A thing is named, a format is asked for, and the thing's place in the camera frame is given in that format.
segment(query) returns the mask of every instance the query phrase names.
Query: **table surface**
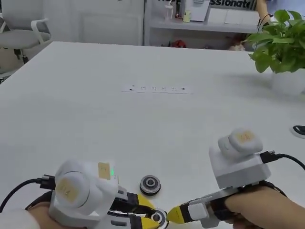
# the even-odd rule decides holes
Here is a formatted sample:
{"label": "table surface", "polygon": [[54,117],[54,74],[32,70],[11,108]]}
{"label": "table surface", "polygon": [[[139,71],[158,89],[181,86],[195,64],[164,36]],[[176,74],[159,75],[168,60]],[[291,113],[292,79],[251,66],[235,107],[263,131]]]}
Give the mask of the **table surface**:
{"label": "table surface", "polygon": [[[305,99],[273,94],[270,75],[257,74],[246,52],[54,42],[0,86],[0,199],[66,159],[110,158],[130,192],[157,176],[152,203],[169,210],[218,190],[208,148],[237,127],[251,128],[265,150],[305,162],[305,140],[289,132],[305,125]],[[129,84],[193,94],[123,93]],[[270,169],[270,181],[305,206],[301,167],[283,159]],[[24,187],[6,209],[43,192]]]}

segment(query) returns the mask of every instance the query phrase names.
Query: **metal bearing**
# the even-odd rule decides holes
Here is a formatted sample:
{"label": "metal bearing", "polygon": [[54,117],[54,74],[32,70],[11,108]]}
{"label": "metal bearing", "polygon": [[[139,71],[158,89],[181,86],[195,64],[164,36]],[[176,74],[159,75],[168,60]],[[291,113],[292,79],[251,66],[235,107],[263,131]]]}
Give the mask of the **metal bearing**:
{"label": "metal bearing", "polygon": [[166,229],[169,221],[166,220],[167,213],[160,208],[156,208],[156,212],[152,214],[151,219],[158,222],[160,225],[158,229]]}
{"label": "metal bearing", "polygon": [[147,175],[140,182],[140,190],[147,196],[156,195],[161,189],[160,180],[152,175]]}

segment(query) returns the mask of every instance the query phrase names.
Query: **white shelf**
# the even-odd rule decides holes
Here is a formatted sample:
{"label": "white shelf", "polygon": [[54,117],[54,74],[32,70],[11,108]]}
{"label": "white shelf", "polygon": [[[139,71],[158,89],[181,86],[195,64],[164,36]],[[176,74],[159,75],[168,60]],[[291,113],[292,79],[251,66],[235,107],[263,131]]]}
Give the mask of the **white shelf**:
{"label": "white shelf", "polygon": [[182,19],[172,19],[170,21],[166,21],[161,18],[152,18],[150,21],[150,27],[173,30],[198,30],[236,33],[256,33],[258,29],[258,27],[255,25],[213,23],[208,21],[183,22]]}

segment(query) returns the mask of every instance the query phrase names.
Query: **white pot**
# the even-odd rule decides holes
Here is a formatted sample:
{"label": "white pot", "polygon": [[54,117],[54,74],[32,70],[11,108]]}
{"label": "white pot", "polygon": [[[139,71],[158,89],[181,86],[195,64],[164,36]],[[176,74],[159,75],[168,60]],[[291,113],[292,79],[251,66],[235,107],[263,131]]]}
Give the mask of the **white pot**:
{"label": "white pot", "polygon": [[294,73],[285,72],[272,75],[272,90],[279,94],[299,95],[305,89],[305,69]]}

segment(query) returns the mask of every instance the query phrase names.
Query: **white chair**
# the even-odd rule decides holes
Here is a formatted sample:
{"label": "white chair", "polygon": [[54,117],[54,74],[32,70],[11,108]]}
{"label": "white chair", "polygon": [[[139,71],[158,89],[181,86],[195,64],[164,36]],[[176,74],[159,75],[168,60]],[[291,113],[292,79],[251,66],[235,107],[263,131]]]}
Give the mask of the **white chair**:
{"label": "white chair", "polygon": [[43,17],[43,0],[1,0],[2,18],[0,28],[0,47],[13,49],[17,58],[26,63],[29,59],[25,50],[46,46],[51,42]]}

